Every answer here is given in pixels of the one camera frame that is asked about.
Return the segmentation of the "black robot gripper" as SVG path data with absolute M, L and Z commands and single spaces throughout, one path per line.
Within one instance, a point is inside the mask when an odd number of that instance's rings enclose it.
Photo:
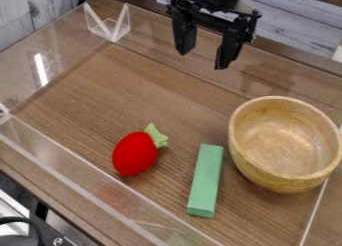
M 175 47 L 186 55 L 197 44 L 197 24 L 223 32 L 215 70 L 237 60 L 243 43 L 255 37 L 262 12 L 243 0 L 170 0 Z

